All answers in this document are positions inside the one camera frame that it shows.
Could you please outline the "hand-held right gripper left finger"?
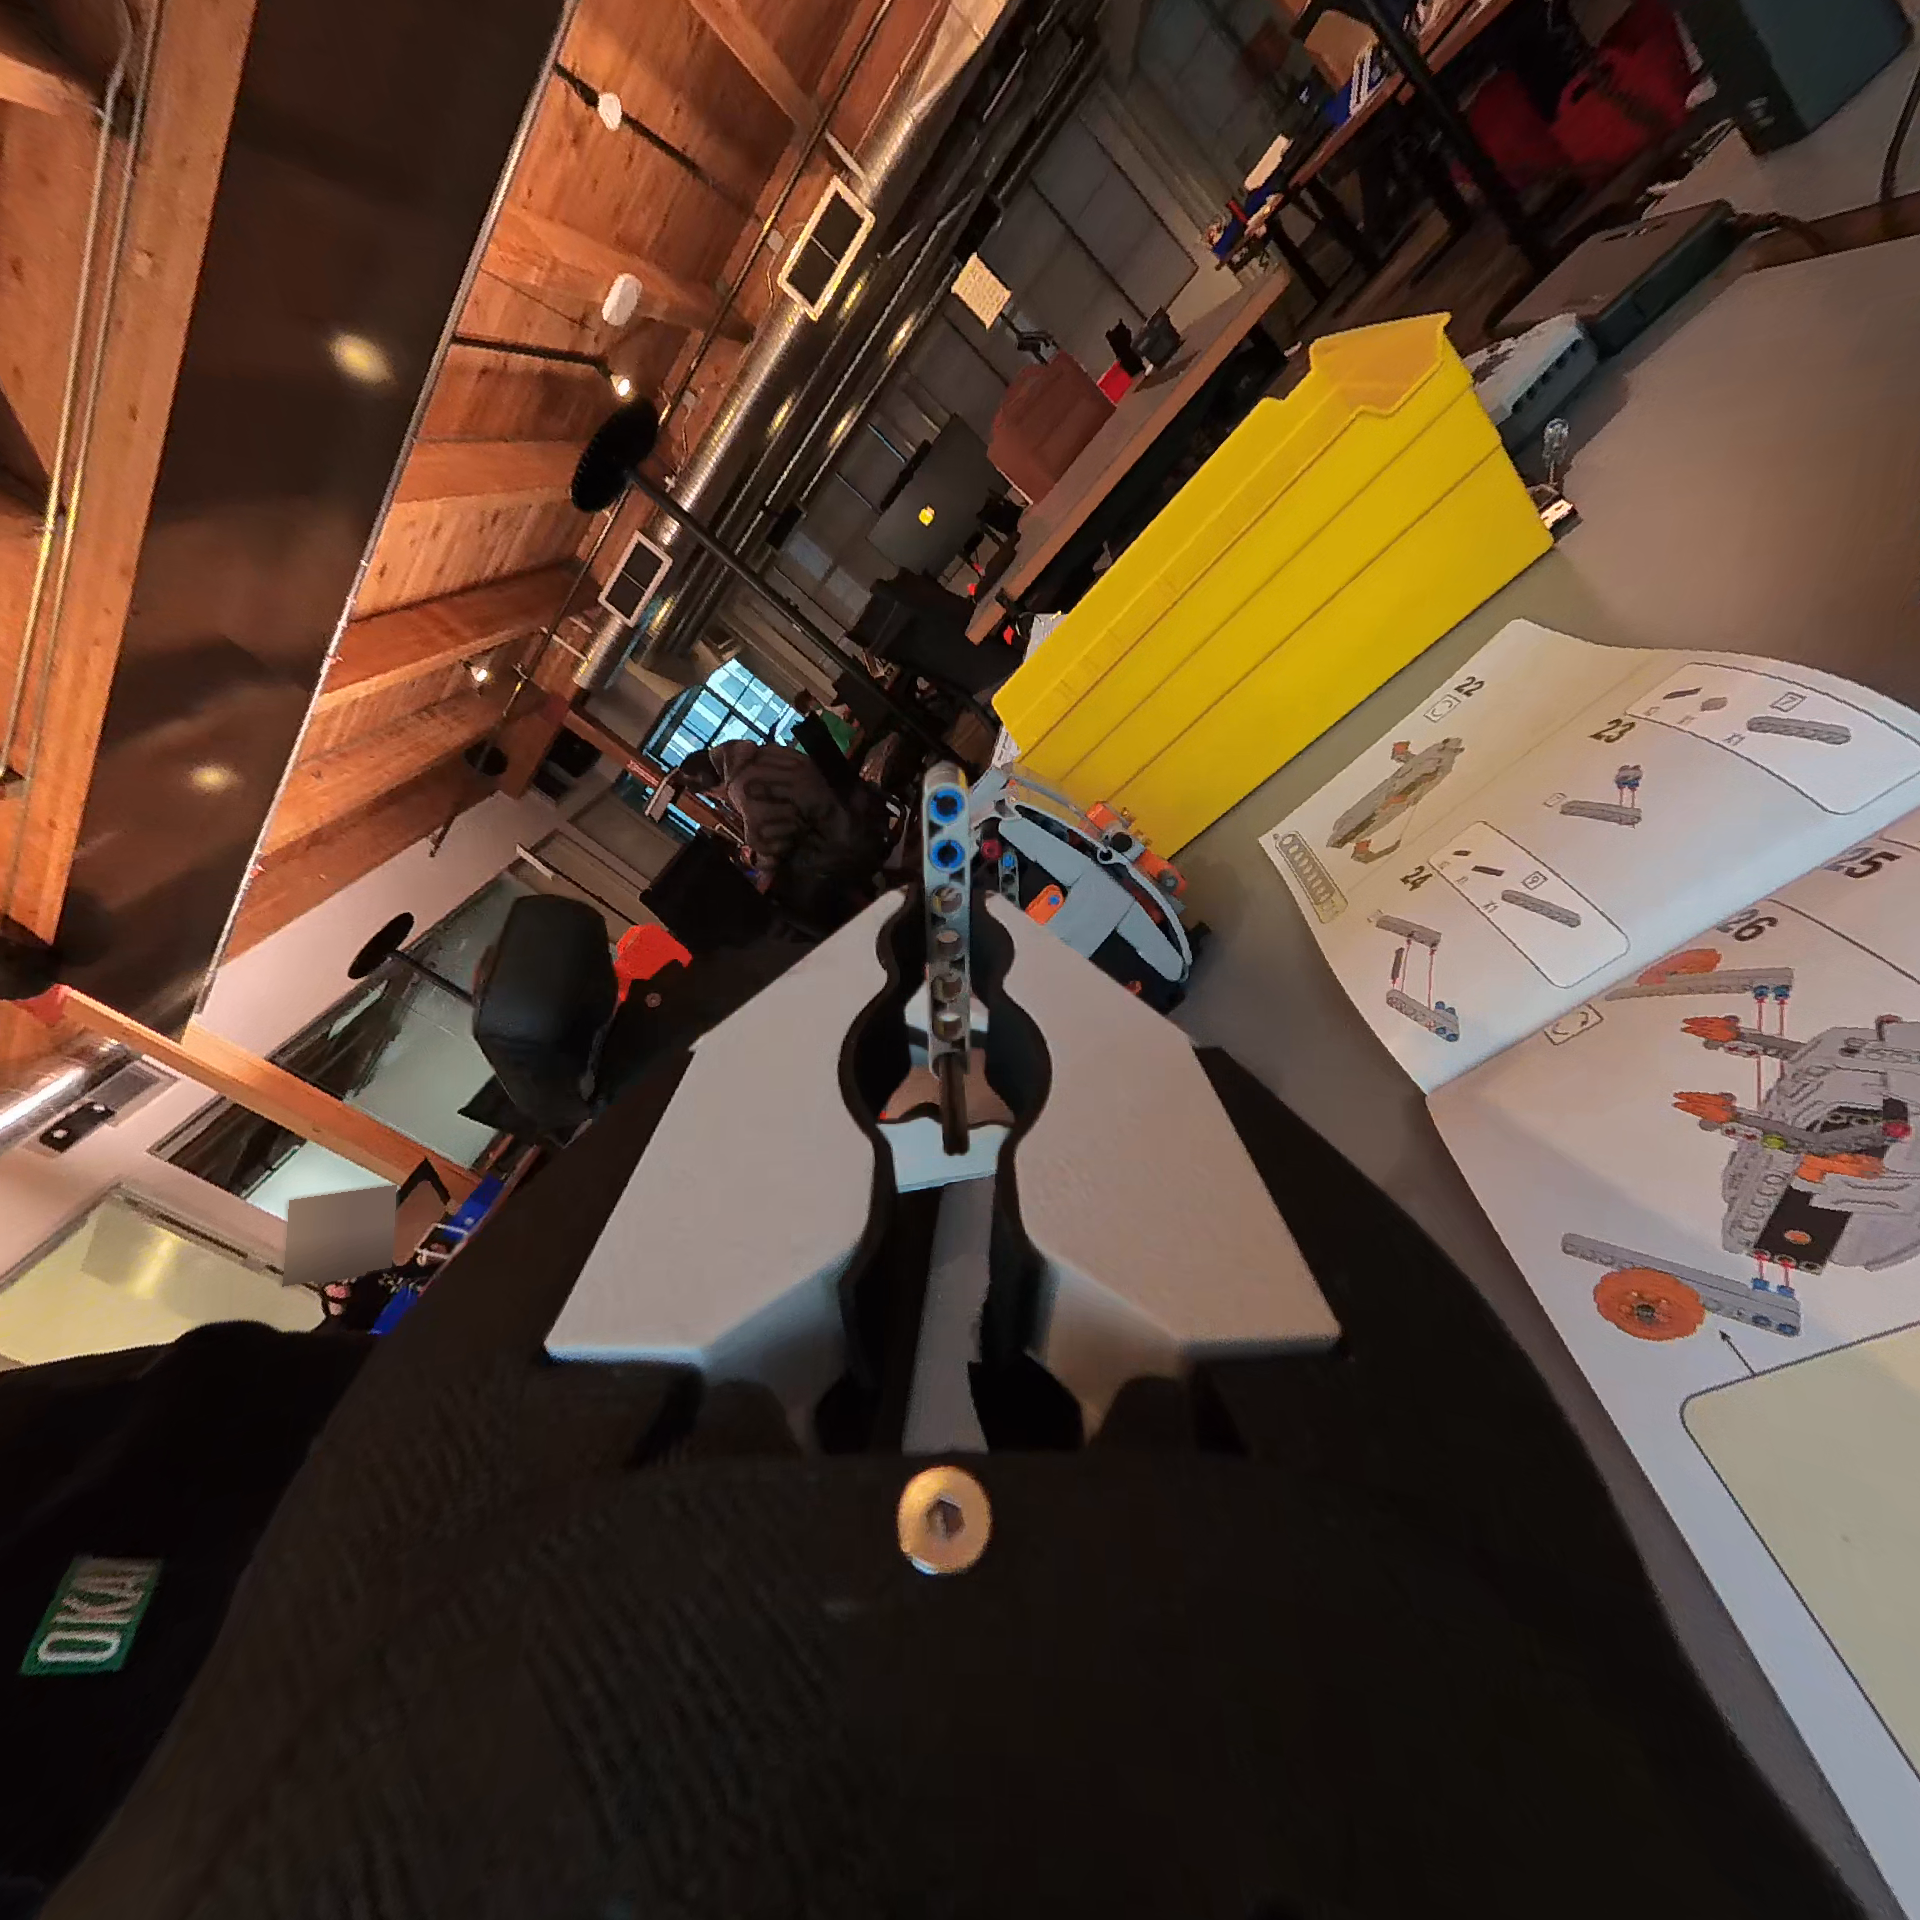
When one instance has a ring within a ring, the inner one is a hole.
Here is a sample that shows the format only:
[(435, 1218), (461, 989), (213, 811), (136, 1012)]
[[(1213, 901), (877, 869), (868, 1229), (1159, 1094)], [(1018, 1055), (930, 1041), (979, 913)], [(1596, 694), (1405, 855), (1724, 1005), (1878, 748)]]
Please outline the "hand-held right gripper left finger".
[(821, 1450), (901, 1450), (930, 1195), (898, 1190), (877, 1111), (908, 1073), (888, 893), (699, 1035), (572, 1295), (559, 1365), (668, 1365), (770, 1389)]

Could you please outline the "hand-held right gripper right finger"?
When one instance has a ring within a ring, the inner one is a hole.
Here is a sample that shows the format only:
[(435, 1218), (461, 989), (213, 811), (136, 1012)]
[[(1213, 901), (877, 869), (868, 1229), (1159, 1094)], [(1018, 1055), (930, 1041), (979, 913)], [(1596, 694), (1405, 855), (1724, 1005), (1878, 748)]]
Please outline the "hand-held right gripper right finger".
[(973, 897), (994, 1176), (969, 1408), (994, 1450), (1075, 1450), (1135, 1382), (1328, 1357), (1339, 1316), (1186, 1033)]

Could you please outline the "grey beam with blue pins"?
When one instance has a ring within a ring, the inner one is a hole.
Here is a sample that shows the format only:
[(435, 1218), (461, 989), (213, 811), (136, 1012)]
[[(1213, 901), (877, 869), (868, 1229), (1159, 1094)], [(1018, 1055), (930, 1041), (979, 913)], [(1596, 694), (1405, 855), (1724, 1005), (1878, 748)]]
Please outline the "grey beam with blue pins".
[(969, 1148), (969, 867), (969, 779), (935, 760), (924, 776), (924, 1033), (949, 1158)]

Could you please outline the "black office chair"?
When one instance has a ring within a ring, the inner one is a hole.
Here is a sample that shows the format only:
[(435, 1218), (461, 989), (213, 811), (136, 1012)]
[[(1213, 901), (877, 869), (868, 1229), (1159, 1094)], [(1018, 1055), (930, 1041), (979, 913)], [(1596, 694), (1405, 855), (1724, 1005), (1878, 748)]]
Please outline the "black office chair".
[(618, 1012), (607, 922), (589, 901), (510, 901), (473, 986), (473, 1041), (537, 1139), (595, 1111), (598, 1041)]

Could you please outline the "grey orange toy robot model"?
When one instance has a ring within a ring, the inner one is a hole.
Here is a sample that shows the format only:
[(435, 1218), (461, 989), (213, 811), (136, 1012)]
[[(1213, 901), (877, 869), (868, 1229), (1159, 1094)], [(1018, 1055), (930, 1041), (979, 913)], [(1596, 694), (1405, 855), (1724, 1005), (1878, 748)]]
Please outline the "grey orange toy robot model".
[(1025, 766), (969, 789), (973, 869), (994, 897), (1089, 957), (1149, 1012), (1172, 1013), (1195, 975), (1186, 873), (1129, 811), (1075, 803)]

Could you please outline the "black floor lamp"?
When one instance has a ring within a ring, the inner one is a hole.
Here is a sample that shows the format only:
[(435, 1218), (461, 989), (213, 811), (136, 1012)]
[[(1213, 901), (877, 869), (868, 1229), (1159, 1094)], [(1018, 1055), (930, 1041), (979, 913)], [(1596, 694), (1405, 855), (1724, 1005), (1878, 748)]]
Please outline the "black floor lamp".
[(750, 563), (740, 559), (728, 542), (723, 542), (703, 516), (679, 503), (663, 487), (655, 487), (644, 465), (658, 440), (658, 416), (652, 404), (631, 397), (610, 408), (610, 416), (584, 440), (566, 500), (575, 513), (618, 508), (624, 492), (644, 492), (658, 516), (668, 516), (735, 586), (757, 593), (779, 622), (816, 641), (876, 703), (908, 731), (935, 760), (949, 756), (943, 733), (908, 703), (901, 703), (856, 656), (850, 641), (831, 640), (801, 603), (773, 590)]
[(473, 1018), (487, 957), (490, 947), (476, 947), (473, 940), (416, 940), (416, 913), (395, 913), (358, 945), (347, 979), (367, 986), (396, 975), (402, 986), (440, 993), (461, 1018)]

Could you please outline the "white instruction booklet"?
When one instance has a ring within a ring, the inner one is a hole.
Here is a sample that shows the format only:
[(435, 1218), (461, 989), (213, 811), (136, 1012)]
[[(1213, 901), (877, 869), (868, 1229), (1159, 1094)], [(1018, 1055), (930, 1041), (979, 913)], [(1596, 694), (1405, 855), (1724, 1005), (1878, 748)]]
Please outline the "white instruction booklet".
[(1920, 721), (1505, 627), (1261, 847), (1915, 1916)]

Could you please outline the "glass window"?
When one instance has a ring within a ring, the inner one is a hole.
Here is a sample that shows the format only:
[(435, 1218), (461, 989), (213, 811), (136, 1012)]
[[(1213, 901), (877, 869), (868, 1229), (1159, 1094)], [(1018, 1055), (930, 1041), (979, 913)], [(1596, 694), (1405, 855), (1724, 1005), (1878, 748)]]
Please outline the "glass window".
[(646, 771), (679, 771), (712, 742), (788, 742), (801, 708), (760, 683), (742, 659), (718, 663), (699, 687), (679, 692), (652, 721), (636, 756)]

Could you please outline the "yellow parts bin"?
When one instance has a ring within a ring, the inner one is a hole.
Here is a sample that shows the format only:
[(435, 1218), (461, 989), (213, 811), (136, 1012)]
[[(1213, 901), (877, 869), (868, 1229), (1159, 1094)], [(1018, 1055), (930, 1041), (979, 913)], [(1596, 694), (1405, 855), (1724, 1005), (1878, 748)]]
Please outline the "yellow parts bin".
[(1445, 325), (1313, 343), (998, 687), (1025, 776), (1177, 854), (1548, 556)]

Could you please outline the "black ceiling panel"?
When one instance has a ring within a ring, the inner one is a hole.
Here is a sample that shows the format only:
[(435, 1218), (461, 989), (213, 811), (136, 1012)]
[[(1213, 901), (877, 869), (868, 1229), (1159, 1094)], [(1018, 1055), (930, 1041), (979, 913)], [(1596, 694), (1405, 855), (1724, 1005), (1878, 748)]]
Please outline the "black ceiling panel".
[(75, 888), (207, 993), (575, 3), (259, 3)]

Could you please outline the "black monitor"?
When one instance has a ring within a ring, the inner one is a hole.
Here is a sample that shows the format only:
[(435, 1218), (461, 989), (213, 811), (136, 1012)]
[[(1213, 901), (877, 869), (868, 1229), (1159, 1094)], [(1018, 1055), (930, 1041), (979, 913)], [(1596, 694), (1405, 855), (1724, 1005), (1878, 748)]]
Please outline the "black monitor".
[(926, 440), (891, 492), (881, 500), (868, 547), (898, 573), (941, 577), (998, 488), (998, 468), (969, 431), (941, 431)]

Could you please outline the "wooden work table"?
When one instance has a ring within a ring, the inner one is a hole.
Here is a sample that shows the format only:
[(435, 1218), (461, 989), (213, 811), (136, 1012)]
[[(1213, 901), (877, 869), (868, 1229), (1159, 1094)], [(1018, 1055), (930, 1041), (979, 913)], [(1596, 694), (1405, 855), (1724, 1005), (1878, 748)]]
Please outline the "wooden work table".
[(1272, 390), (1316, 300), (1272, 269), (1186, 326), (1166, 367), (1129, 390), (1067, 472), (1018, 516), (1018, 542), (979, 586), (964, 640), (994, 641), (1015, 612), (1056, 607), (1109, 539), (1129, 539)]

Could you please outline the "grey white toy module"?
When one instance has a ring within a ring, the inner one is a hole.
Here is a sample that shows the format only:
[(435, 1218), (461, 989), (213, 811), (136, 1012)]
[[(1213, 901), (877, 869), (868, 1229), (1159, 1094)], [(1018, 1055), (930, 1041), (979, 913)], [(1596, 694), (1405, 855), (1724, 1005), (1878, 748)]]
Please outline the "grey white toy module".
[(1596, 361), (1596, 343), (1573, 315), (1554, 315), (1463, 356), (1475, 393), (1505, 440), (1548, 425)]

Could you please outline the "black flat device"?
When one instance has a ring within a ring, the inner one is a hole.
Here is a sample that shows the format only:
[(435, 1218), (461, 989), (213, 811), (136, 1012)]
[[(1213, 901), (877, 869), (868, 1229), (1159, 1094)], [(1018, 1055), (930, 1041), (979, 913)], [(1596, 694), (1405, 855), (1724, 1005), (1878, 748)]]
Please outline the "black flat device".
[(1538, 325), (1577, 325), (1596, 359), (1639, 343), (1676, 300), (1710, 281), (1740, 246), (1731, 199), (1649, 215), (1577, 241), (1520, 300), (1491, 321), (1496, 343)]

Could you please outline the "red storage bin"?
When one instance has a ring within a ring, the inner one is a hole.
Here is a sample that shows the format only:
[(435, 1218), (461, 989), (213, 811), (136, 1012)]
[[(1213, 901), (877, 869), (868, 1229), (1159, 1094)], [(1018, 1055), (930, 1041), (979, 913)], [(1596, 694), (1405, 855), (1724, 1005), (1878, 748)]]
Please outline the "red storage bin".
[(1532, 106), (1508, 68), (1491, 68), (1463, 95), (1463, 121), (1512, 193), (1544, 187), (1564, 174), (1564, 148), (1548, 116)]
[(1554, 138), (1587, 183), (1687, 125), (1694, 67), (1666, 3), (1626, 8), (1555, 95)]

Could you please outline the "dark grey equipment case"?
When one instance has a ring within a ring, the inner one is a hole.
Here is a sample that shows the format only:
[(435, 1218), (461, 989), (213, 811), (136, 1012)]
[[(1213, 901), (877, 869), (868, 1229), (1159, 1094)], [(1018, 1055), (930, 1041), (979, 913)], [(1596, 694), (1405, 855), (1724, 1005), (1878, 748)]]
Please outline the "dark grey equipment case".
[(1893, 0), (1705, 0), (1687, 29), (1751, 152), (1804, 138), (1915, 35)]

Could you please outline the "wooden support post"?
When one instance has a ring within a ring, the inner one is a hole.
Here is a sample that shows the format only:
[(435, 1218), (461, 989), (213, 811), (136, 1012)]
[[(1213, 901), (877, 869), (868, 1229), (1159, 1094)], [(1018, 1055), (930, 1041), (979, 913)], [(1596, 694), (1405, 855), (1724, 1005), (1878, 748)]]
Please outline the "wooden support post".
[(139, 1018), (125, 1018), (108, 1012), (104, 1002), (75, 993), (75, 989), (49, 989), (39, 998), (25, 998), (20, 1012), (30, 1012), (44, 1023), (75, 1023), (93, 1035), (104, 1035), (115, 1046), (136, 1048), (139, 1058), (199, 1084), (207, 1094), (219, 1094), (259, 1119), (270, 1119), (274, 1130), (323, 1147), (395, 1186), (402, 1186), (419, 1165), (435, 1176), (435, 1186), (450, 1195), (450, 1202), (461, 1202), (476, 1190), (476, 1176), (461, 1165), (450, 1165), (447, 1155), (419, 1147), (416, 1139), (381, 1122), (374, 1116), (363, 1116), (347, 1105), (342, 1099), (299, 1080), (290, 1068), (274, 1068), (221, 1035), (213, 1035), (207, 1023), (187, 1023), (180, 1041), (142, 1027)]

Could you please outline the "silver ventilation duct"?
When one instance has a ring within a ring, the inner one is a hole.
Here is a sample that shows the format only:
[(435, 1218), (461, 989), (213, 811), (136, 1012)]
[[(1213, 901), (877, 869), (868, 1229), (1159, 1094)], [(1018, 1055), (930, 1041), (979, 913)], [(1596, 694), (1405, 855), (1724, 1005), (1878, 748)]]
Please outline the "silver ventilation duct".
[(876, 225), (821, 315), (781, 294), (674, 481), (620, 500), (618, 528), (658, 539), (668, 573), (644, 612), (598, 617), (572, 708), (631, 683), (681, 692), (723, 640), (779, 683), (831, 687), (853, 663), (816, 590), (773, 567), (773, 521), (806, 503), (943, 300), (985, 205), (1004, 199), (1084, 87), (1134, 57), (1135, 17), (1139, 3), (930, 3), (831, 174)]
[(175, 1074), (132, 1046), (68, 1041), (33, 1062), (4, 1068), (0, 1148), (33, 1142), (68, 1148), (169, 1084)]

